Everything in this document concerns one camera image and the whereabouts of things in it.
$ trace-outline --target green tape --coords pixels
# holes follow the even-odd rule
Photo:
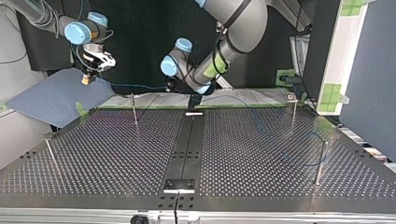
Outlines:
[[[359,16],[361,8],[363,7],[363,0],[345,0],[341,8],[342,17]]]
[[[8,110],[8,107],[6,106],[7,101],[8,99],[0,101],[0,112],[3,110]]]
[[[294,77],[296,71],[294,69],[289,70],[277,70],[276,72],[276,85],[278,87],[292,87],[292,84],[286,84],[286,82],[281,81],[281,77]]]
[[[88,110],[84,109],[84,107],[82,106],[82,103],[80,103],[80,102],[76,102],[76,110],[82,117],[88,115],[88,113],[89,113]]]
[[[341,87],[341,84],[328,83],[324,85],[319,111],[335,112],[337,105],[341,101]]]
[[[216,57],[215,63],[216,63],[216,67],[218,68],[218,70],[221,73],[227,72],[227,69],[226,69],[227,64],[221,59],[221,57],[219,55]],[[218,74],[219,73],[218,73],[218,71],[216,71],[216,68],[213,65],[213,63],[210,64],[204,71],[204,75],[206,77],[210,77],[210,78],[213,78],[213,77],[217,76]]]

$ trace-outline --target gray cable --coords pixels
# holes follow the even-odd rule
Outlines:
[[[54,22],[54,26],[55,26],[55,38],[59,37],[59,34],[61,32],[61,24],[59,21],[59,13],[53,9],[52,6],[50,6],[50,4],[48,4],[46,1],[44,0],[40,0],[41,3],[41,9],[42,9],[42,14],[40,16],[40,18],[37,21],[30,21],[30,23],[37,27],[37,28],[42,28],[42,27],[46,27],[48,25],[50,25],[51,23]],[[42,21],[44,20],[44,18],[46,17],[46,14],[49,13],[49,20],[45,23],[42,23]]]
[[[84,8],[84,0],[81,0],[81,8],[79,9],[79,14],[77,17],[77,20],[79,21],[79,19],[81,19],[82,16],[82,9]]]
[[[103,37],[102,39],[95,40],[93,43],[100,43],[100,42],[103,42],[103,41],[109,39],[111,36],[114,35],[114,31],[113,31],[113,30],[106,30],[106,33],[111,33],[111,34],[110,34],[110,35],[107,35],[107,36],[105,36],[105,37]]]

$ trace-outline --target metal frame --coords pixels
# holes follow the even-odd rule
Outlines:
[[[301,114],[297,114],[296,120],[300,118]],[[125,223],[133,215],[139,214],[159,219],[162,221],[161,223],[174,223],[175,213],[180,221],[188,221],[189,223],[198,223],[195,222],[198,219],[203,223],[241,223],[247,221],[249,223],[396,222],[396,216],[394,215],[371,215],[375,212],[394,214],[395,200],[371,200],[369,203],[366,203],[361,200],[322,198],[318,195],[310,195],[294,201],[272,200],[267,202],[248,198],[244,199],[243,197],[227,200],[226,202],[221,198],[205,198],[200,195],[198,190],[201,184],[200,170],[202,168],[202,157],[204,156],[205,116],[184,116],[181,122],[179,135],[173,146],[173,153],[163,177],[163,186],[167,179],[194,179],[196,186],[194,194],[183,194],[181,192],[180,194],[162,193],[150,199],[150,204],[147,204],[148,200],[145,197],[117,199],[108,198],[107,196],[51,198],[46,196],[2,195],[2,203],[8,203],[13,208],[0,208],[0,222],[6,221],[12,223],[29,220],[28,222],[30,223],[43,221],[51,223],[59,222],[61,219],[68,223],[82,222],[82,220],[93,223]],[[63,132],[73,129],[79,123],[79,119],[75,120]],[[374,157],[371,157],[363,148],[345,136],[341,131],[335,129],[335,132],[339,134],[339,141],[342,141],[360,160],[363,160],[364,164],[367,164],[374,170],[380,171],[379,173],[382,175],[382,178],[387,179],[395,187],[396,175],[391,170],[383,166]],[[25,163],[26,160],[29,160],[27,158],[28,155],[34,155],[40,150],[45,149],[45,144],[40,144],[29,151],[29,154],[23,155],[23,159],[18,159],[6,169],[1,170],[0,175],[6,175],[12,172]],[[27,209],[25,208],[26,202],[30,202],[29,204],[34,204],[35,206]],[[336,211],[348,211],[351,214],[322,213]]]
[[[158,223],[175,223],[173,212],[137,210],[1,209],[6,223],[129,223],[140,215]],[[395,223],[394,215],[343,213],[207,213],[178,212],[180,223]]]

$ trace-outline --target cable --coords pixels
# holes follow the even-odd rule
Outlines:
[[[78,50],[79,50],[79,45],[76,48],[76,54],[77,54],[79,61],[82,63],[82,65],[86,66],[87,68],[91,69],[92,71],[101,72],[99,69],[92,68],[92,67],[88,66],[87,64],[85,64],[84,61],[82,61],[81,57],[79,56]]]
[[[46,27],[46,26],[50,25],[52,22],[54,22],[55,38],[58,38],[59,34],[61,32],[61,29],[60,29],[61,23],[59,20],[59,13],[55,9],[53,9],[53,7],[50,6],[50,4],[48,4],[46,1],[40,0],[40,3],[41,3],[42,14],[37,21],[30,21],[30,23],[33,26],[41,29],[42,27]],[[45,19],[47,12],[49,13],[49,19],[47,22],[42,23],[42,20]]]
[[[297,75],[296,76],[299,77],[301,79],[301,81],[303,82],[303,86],[304,86],[306,94],[308,95],[309,100],[311,101],[311,103],[314,106],[315,110],[318,110],[317,106],[315,105],[315,103],[312,100],[311,94],[309,94],[308,88],[305,85],[305,81],[303,79],[303,73],[301,71],[300,62],[299,62],[300,60],[299,60],[299,54],[298,54],[298,49],[297,49],[297,35],[298,35],[298,22],[300,21],[302,11],[303,11],[303,6],[300,6],[300,8],[298,10],[298,15],[297,15],[297,21],[296,21],[296,34],[294,36],[294,48],[295,48],[295,51],[296,51],[296,61],[297,61],[298,71],[299,71],[299,74],[300,74],[299,76],[297,76]]]
[[[82,10],[83,10],[83,8],[84,8],[84,0],[80,0],[81,1],[81,7],[80,7],[80,9],[79,9],[79,14],[78,14],[78,17],[77,17],[77,20],[79,21],[79,19],[81,19],[81,16],[82,16]]]
[[[175,90],[178,91],[179,93],[183,94],[183,95],[186,96],[187,98],[189,98],[189,97],[188,97],[186,94],[184,94],[182,91],[180,91],[180,90],[178,90],[178,89],[175,89]],[[260,130],[261,132],[264,132],[264,131],[265,131],[265,127],[263,127],[263,125],[260,123],[260,118],[259,118],[258,114],[256,113],[257,111],[256,111],[253,107],[249,106],[247,103],[245,103],[244,101],[242,101],[242,100],[239,99],[239,98],[236,98],[236,97],[230,96],[230,95],[222,95],[222,96],[215,96],[215,97],[213,97],[213,98],[209,98],[209,99],[203,100],[202,102],[207,102],[207,101],[219,99],[219,98],[221,98],[221,97],[233,98],[233,99],[235,99],[235,100],[241,102],[242,104],[244,104],[244,106],[245,106],[247,109],[249,109],[249,111],[250,111],[250,113],[251,113],[251,115],[252,115],[252,117],[253,117],[253,121],[255,122],[255,124],[256,124],[256,126],[259,128],[259,130]],[[201,101],[197,101],[197,100],[195,100],[195,99],[193,99],[193,98],[189,98],[189,99],[191,99],[191,100],[193,100],[193,101],[195,101],[195,102],[201,103]],[[311,131],[311,132],[309,132],[307,135],[310,135],[310,134],[315,135],[315,136],[316,136],[318,139],[320,139],[320,141],[324,144],[325,141],[323,140],[323,138],[322,138],[318,133],[315,133],[315,132]],[[297,161],[296,159],[294,159],[293,157],[291,157],[286,151],[283,151],[282,147],[280,148],[280,150],[283,152],[284,157],[285,157],[286,159],[288,159],[288,160],[290,160],[290,161],[293,161],[293,162]],[[325,161],[327,160],[327,157],[328,157],[328,153],[326,153],[326,155],[325,155],[325,157],[323,158],[323,160],[320,161],[320,162],[317,163],[317,164],[304,164],[304,163],[300,163],[300,165],[303,166],[303,167],[316,167],[316,166],[322,164],[323,162],[325,162]]]
[[[143,88],[143,89],[148,89],[148,90],[164,90],[166,87],[150,87],[150,86],[145,86],[145,85],[138,85],[138,84],[111,84],[112,86],[117,86],[117,87],[136,87],[136,88]]]
[[[27,56],[27,52],[25,52],[25,53],[23,54],[23,56],[20,57],[20,58],[17,59],[17,60],[13,60],[13,61],[9,61],[9,62],[0,62],[0,64],[17,63],[17,62],[19,62],[19,61],[22,61],[26,56]]]
[[[12,20],[9,18],[9,16],[7,15],[7,13],[1,8],[1,6],[10,9],[13,13],[16,13],[16,12],[14,11],[14,9],[13,9],[12,7],[9,7],[8,5],[6,5],[6,4],[4,4],[4,3],[0,3],[0,11],[3,13],[4,17],[8,20],[9,24],[10,24],[18,33],[20,33],[21,30],[18,29],[18,27],[14,24],[14,22],[12,22]]]
[[[177,206],[178,206],[178,197],[179,196],[180,196],[180,192],[177,194],[176,203],[175,203],[175,210],[174,210],[175,224],[178,224]]]
[[[107,35],[107,36],[103,37],[102,39],[97,39],[97,40],[93,41],[93,43],[101,43],[101,42],[109,39],[111,36],[114,35],[114,31],[113,30],[106,30],[106,33],[109,33],[109,32],[111,33],[110,35]]]

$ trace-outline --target metal post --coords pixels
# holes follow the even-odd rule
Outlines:
[[[136,115],[136,108],[134,103],[134,94],[131,93],[131,100],[132,100],[132,107],[134,109],[134,124],[137,124],[137,115]]]
[[[319,181],[320,181],[320,176],[321,176],[321,172],[323,169],[323,161],[326,157],[327,154],[327,147],[329,145],[329,142],[324,142],[323,146],[322,146],[322,150],[320,153],[320,159],[318,162],[318,171],[317,171],[317,175],[315,176],[315,185],[319,185]]]
[[[298,101],[296,101],[296,102],[294,103],[293,120],[296,119],[297,103],[298,103]]]
[[[46,144],[49,149],[50,156],[52,157],[53,160],[55,160],[55,156],[53,155],[52,147],[50,146],[50,140],[46,139]]]

